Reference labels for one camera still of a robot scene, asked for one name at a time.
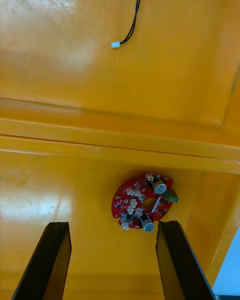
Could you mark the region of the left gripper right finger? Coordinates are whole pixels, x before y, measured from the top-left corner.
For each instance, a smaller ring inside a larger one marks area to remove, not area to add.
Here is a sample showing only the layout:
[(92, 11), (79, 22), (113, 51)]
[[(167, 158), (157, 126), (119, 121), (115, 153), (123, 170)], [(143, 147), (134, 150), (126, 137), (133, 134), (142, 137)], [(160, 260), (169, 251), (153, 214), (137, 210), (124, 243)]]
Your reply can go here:
[(166, 300), (216, 298), (179, 222), (158, 223), (155, 250)]

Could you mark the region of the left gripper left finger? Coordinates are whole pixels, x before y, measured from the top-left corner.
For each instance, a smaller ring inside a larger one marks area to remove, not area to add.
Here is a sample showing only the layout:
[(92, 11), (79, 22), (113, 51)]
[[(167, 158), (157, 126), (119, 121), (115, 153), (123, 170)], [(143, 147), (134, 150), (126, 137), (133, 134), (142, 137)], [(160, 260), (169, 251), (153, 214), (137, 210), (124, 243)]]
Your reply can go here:
[(61, 300), (72, 253), (68, 222), (44, 229), (12, 296), (13, 300)]

